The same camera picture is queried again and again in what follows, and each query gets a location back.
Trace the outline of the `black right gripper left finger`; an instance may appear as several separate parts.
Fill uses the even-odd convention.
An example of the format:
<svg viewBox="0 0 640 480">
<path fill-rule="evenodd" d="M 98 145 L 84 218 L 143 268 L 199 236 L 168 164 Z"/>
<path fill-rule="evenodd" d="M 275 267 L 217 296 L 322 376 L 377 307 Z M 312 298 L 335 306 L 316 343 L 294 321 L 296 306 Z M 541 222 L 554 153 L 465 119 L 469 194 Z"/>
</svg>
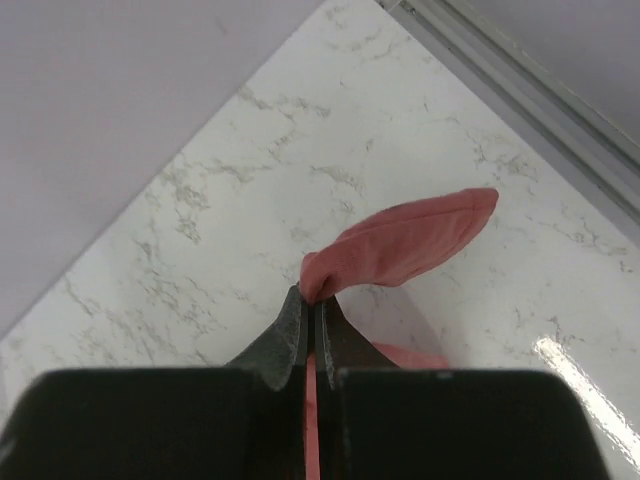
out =
<svg viewBox="0 0 640 480">
<path fill-rule="evenodd" d="M 289 381 L 302 340 L 302 304 L 298 285 L 289 288 L 276 319 L 225 367 L 256 374 L 271 391 Z"/>
</svg>

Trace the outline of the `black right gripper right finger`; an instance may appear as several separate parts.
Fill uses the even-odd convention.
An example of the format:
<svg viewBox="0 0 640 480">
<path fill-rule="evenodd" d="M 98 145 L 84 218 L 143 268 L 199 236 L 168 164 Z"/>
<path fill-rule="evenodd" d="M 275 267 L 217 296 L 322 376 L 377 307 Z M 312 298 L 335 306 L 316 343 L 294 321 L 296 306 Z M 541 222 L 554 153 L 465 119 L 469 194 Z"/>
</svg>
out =
<svg viewBox="0 0 640 480">
<path fill-rule="evenodd" d="M 318 387 L 335 390 L 340 369 L 394 368 L 346 318 L 336 297 L 317 303 L 314 314 L 314 353 Z"/>
</svg>

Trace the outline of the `dusty pink t-shirt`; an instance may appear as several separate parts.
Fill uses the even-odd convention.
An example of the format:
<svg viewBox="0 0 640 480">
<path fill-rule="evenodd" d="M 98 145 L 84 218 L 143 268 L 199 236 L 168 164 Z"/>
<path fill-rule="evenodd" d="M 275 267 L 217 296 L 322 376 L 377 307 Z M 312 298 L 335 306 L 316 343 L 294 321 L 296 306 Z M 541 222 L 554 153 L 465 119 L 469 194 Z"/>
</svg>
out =
<svg viewBox="0 0 640 480">
<path fill-rule="evenodd" d="M 302 297 L 313 305 L 352 286 L 400 286 L 468 245 L 486 226 L 498 199 L 494 188 L 470 188 L 396 205 L 362 220 L 327 247 L 305 255 L 299 282 Z M 413 352 L 380 342 L 372 346 L 375 353 L 400 368 L 449 367 L 442 354 Z M 301 430 L 304 478 L 320 479 L 316 363 L 309 348 L 306 339 L 298 346 L 306 361 Z"/>
</svg>

